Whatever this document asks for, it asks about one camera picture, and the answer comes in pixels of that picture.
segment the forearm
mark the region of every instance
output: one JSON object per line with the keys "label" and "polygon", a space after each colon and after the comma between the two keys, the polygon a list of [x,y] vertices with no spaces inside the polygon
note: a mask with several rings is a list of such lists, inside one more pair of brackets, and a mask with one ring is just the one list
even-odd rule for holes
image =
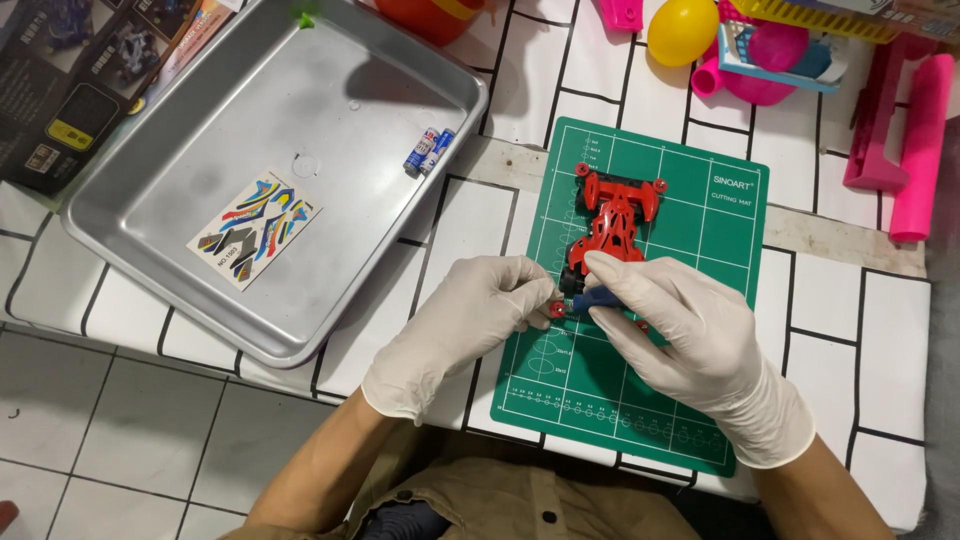
{"label": "forearm", "polygon": [[819,435],[797,459],[753,473],[780,540],[894,540],[867,496]]}
{"label": "forearm", "polygon": [[336,528],[396,421],[373,410],[357,389],[271,480],[244,525],[300,532]]}

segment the white latex glove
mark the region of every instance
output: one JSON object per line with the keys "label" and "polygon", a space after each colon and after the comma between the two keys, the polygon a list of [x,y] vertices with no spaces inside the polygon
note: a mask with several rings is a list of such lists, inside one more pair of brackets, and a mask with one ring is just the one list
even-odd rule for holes
{"label": "white latex glove", "polygon": [[380,414],[418,426],[447,374],[485,355],[514,331],[541,330],[538,311],[563,296],[527,257],[461,258],[417,314],[374,357],[360,387]]}
{"label": "white latex glove", "polygon": [[658,349],[620,309],[589,311],[650,387],[716,420],[750,467],[779,467],[806,451],[813,416],[760,352],[743,295],[673,258],[628,263],[591,251],[585,259],[588,286],[606,285],[670,341]]}

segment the metal tray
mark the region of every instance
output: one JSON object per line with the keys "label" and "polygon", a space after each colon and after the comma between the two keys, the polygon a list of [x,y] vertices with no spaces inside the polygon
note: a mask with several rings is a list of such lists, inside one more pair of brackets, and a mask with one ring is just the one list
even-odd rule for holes
{"label": "metal tray", "polygon": [[[323,343],[489,99],[461,63],[366,6],[319,3],[317,27],[298,30],[291,0],[250,2],[86,168],[61,217],[107,262],[277,368]],[[413,179],[401,165],[428,126],[461,136]],[[302,178],[297,157],[317,174]],[[270,166],[324,209],[240,292],[185,245]]]}

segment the red container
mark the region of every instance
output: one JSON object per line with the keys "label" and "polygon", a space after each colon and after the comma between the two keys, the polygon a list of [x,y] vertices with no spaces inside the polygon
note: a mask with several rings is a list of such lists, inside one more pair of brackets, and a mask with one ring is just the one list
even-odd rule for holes
{"label": "red container", "polygon": [[374,0],[381,13],[443,47],[467,29],[484,0]]}

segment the green cutting mat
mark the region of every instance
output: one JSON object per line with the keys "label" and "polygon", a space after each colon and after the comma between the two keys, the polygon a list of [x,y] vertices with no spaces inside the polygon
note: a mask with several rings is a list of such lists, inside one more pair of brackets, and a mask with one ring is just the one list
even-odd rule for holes
{"label": "green cutting mat", "polygon": [[[573,167],[663,178],[660,213],[640,226],[648,259],[673,257],[744,293],[754,306],[767,200],[765,165],[572,118],[550,145],[527,256],[560,276],[564,250],[588,231],[578,213]],[[650,330],[658,345],[665,340]],[[704,414],[647,386],[589,315],[567,315],[549,331],[506,342],[491,417],[530,430],[731,477],[730,442]]]}

